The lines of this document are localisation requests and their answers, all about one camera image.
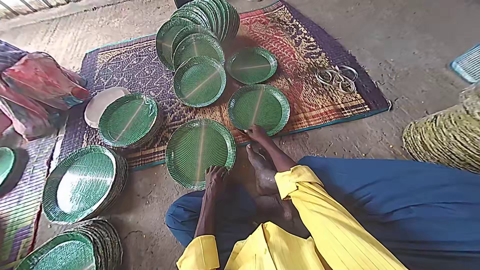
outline hand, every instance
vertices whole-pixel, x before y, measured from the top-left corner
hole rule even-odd
[[[272,141],[272,138],[270,138],[267,135],[267,132],[265,131],[264,128],[262,128],[259,125],[252,125],[250,129],[245,130],[245,133],[252,138],[252,140],[257,141],[261,145],[265,146],[265,144],[269,143]]]
[[[205,171],[205,189],[207,193],[214,196],[220,194],[225,189],[225,167],[211,166]]]

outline yellow shirt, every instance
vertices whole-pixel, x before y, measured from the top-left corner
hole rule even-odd
[[[282,199],[291,199],[311,233],[303,239],[271,222],[238,241],[225,270],[399,270],[405,266],[330,197],[307,166],[275,175]],[[199,236],[177,262],[180,270],[219,268],[213,235]]]

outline person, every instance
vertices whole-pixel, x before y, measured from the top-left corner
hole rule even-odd
[[[260,196],[253,200],[228,183],[224,168],[210,167],[205,191],[182,196],[166,214],[186,247],[179,269],[478,267],[478,175],[410,160],[304,157],[297,164],[261,127],[246,133],[264,150],[247,146]],[[258,211],[290,226],[255,229]]]

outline white paper plate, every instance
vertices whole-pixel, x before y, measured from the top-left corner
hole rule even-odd
[[[117,99],[129,94],[130,92],[126,88],[111,87],[95,95],[85,109],[85,122],[87,125],[93,128],[98,128],[100,116],[102,116],[102,113],[107,106]]]

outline yellow sleeve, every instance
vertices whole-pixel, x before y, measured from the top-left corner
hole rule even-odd
[[[275,175],[282,199],[290,198],[332,269],[406,269],[323,188],[307,166]]]
[[[211,270],[220,267],[215,236],[194,238],[177,261],[179,270]]]

